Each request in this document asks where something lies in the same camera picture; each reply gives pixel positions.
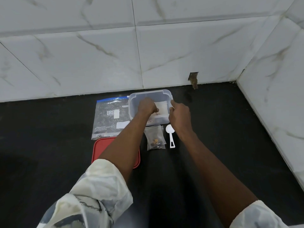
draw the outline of sleeve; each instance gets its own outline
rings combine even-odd
[[[107,228],[133,203],[127,184],[111,162],[94,161],[70,193],[55,202],[37,228]]]
[[[230,228],[288,228],[271,209],[258,200],[246,207]]]

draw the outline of black floor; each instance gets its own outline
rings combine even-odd
[[[189,106],[201,141],[259,199],[287,225],[304,223],[304,192],[236,84],[167,89]],[[1,217],[8,227],[36,227],[69,192],[91,163],[96,100],[132,92],[0,103]],[[175,145],[147,151],[143,137],[141,164],[128,182],[134,204],[116,227],[221,227],[176,135]]]

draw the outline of clear plastic bag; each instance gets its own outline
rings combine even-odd
[[[145,128],[144,131],[147,141],[148,147],[147,150],[150,149],[165,149],[165,138],[164,138],[164,127],[163,126],[149,126]]]
[[[130,122],[128,97],[107,98],[96,103],[92,140],[116,137]]]

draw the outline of red lid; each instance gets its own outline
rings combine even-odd
[[[110,145],[110,143],[112,141],[114,141],[115,138],[116,137],[100,138],[95,142],[94,148],[93,148],[92,163],[93,163],[93,161],[98,159],[98,157],[101,155],[101,153],[107,148],[108,145]],[[137,168],[139,166],[139,163],[140,163],[140,149],[138,148],[138,156],[136,158],[133,169]]]

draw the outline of white measuring spoon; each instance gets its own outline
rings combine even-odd
[[[170,148],[175,148],[175,144],[172,137],[172,133],[174,133],[175,130],[172,128],[171,124],[167,125],[166,132],[170,134]]]

